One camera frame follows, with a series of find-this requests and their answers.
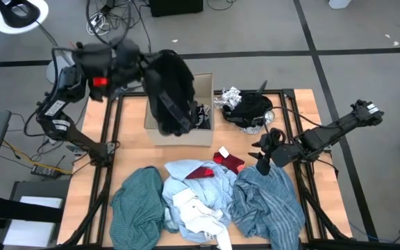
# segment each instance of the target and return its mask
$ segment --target black cloth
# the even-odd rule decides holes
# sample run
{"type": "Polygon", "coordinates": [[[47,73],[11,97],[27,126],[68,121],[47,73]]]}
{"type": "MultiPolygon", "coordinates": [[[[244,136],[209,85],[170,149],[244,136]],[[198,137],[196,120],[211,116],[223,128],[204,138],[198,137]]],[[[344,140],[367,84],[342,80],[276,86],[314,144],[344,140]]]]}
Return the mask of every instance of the black cloth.
{"type": "Polygon", "coordinates": [[[224,119],[240,128],[263,126],[263,115],[272,108],[271,100],[258,93],[240,93],[240,96],[242,100],[234,110],[223,106],[224,119]]]}
{"type": "Polygon", "coordinates": [[[161,51],[152,69],[145,72],[144,87],[160,133],[177,136],[188,133],[195,119],[191,117],[192,109],[197,106],[193,107],[195,91],[191,71],[180,56],[170,50],[161,51]]]}
{"type": "Polygon", "coordinates": [[[210,107],[208,105],[200,104],[197,106],[196,109],[197,122],[194,128],[211,129],[211,122],[209,120],[209,110],[210,107]]]}

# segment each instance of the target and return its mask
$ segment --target wooden table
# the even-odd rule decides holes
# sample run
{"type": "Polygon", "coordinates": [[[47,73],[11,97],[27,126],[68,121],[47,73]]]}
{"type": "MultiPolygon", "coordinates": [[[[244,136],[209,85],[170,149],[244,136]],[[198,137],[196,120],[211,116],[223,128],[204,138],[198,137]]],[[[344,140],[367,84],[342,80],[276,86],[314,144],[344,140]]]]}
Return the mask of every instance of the wooden table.
{"type": "MultiPolygon", "coordinates": [[[[313,122],[320,123],[313,91],[295,90],[295,95],[299,112],[313,122]]],[[[272,100],[273,106],[281,106],[278,95],[267,95],[267,97],[272,100]]],[[[226,122],[218,110],[215,110],[215,132],[211,147],[154,146],[143,127],[146,102],[146,97],[126,97],[123,100],[123,112],[118,135],[118,141],[121,142],[121,146],[117,149],[117,153],[115,154],[112,183],[110,187],[110,200],[114,193],[120,188],[122,182],[138,168],[155,166],[160,171],[162,178],[166,179],[169,174],[164,168],[165,163],[180,159],[212,160],[214,152],[218,151],[221,146],[225,146],[231,154],[243,159],[246,166],[256,163],[256,159],[252,158],[247,153],[250,151],[257,152],[258,149],[252,148],[251,143],[258,141],[262,133],[247,135],[240,132],[238,127],[226,122]]],[[[83,133],[94,141],[99,141],[105,109],[106,101],[103,103],[89,101],[87,105],[83,123],[83,133]]],[[[114,103],[109,134],[112,133],[115,110],[116,104],[114,103]]],[[[274,113],[276,119],[270,124],[270,127],[276,127],[285,131],[282,111],[275,110],[274,113]]],[[[293,133],[295,134],[297,131],[292,114],[290,114],[290,120],[292,121],[293,133]]],[[[301,122],[304,130],[314,127],[303,119],[301,122]]],[[[331,163],[330,156],[325,153],[321,156],[321,159],[331,163]]],[[[79,163],[75,165],[74,171],[88,161],[88,158],[79,161],[79,163]]],[[[285,166],[285,170],[295,184],[292,164],[290,163],[285,166]]],[[[73,176],[67,194],[58,243],[64,242],[71,236],[88,211],[93,176],[94,167],[86,167],[73,176]]],[[[324,163],[316,162],[315,182],[322,209],[343,234],[351,237],[347,214],[333,168],[324,163]]],[[[310,206],[309,211],[315,237],[318,237],[315,214],[310,206]]],[[[109,236],[112,215],[112,209],[109,206],[106,218],[106,229],[103,237],[104,247],[112,246],[109,236]]],[[[92,227],[92,242],[95,241],[98,221],[99,215],[96,215],[92,227]]],[[[233,244],[269,244],[268,240],[262,239],[261,237],[245,238],[234,224],[229,226],[228,231],[233,244]]],[[[300,237],[303,242],[307,241],[305,229],[302,230],[300,237]]],[[[184,240],[179,233],[171,234],[167,231],[162,232],[160,241],[158,242],[158,246],[195,244],[197,243],[184,240]]]]}

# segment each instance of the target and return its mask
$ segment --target green towel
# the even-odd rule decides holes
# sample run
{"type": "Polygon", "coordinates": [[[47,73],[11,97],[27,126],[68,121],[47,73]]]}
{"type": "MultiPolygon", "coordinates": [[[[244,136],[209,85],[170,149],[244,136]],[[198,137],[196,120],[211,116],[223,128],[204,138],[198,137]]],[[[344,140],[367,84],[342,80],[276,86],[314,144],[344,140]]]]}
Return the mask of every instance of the green towel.
{"type": "Polygon", "coordinates": [[[110,238],[116,250],[153,249],[164,228],[163,182],[155,167],[133,172],[115,193],[110,238]]]}

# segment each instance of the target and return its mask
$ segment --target black box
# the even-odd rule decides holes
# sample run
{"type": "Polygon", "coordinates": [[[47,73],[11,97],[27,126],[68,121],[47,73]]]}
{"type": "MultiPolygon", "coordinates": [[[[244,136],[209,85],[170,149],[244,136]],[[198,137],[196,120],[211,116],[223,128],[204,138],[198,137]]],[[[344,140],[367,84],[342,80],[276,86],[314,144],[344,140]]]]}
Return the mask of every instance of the black box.
{"type": "Polygon", "coordinates": [[[153,17],[203,11],[203,0],[149,0],[149,5],[153,17]]]}

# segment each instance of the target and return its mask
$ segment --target light blue shirt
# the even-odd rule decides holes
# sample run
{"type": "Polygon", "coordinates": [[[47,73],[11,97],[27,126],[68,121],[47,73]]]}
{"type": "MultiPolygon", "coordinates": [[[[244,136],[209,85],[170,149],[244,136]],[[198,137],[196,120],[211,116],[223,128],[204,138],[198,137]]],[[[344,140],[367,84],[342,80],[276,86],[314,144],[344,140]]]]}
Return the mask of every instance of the light blue shirt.
{"type": "Polygon", "coordinates": [[[177,160],[166,163],[165,168],[170,177],[165,181],[163,187],[163,199],[169,206],[171,220],[175,225],[173,229],[179,229],[183,238],[197,243],[208,241],[204,233],[193,233],[186,229],[185,224],[180,219],[178,209],[172,202],[172,197],[175,194],[187,188],[190,188],[205,206],[223,212],[223,217],[219,219],[219,222],[225,226],[231,223],[229,208],[233,201],[233,185],[237,178],[234,172],[210,160],[177,160]],[[210,168],[214,171],[214,177],[186,179],[199,167],[210,168]]]}

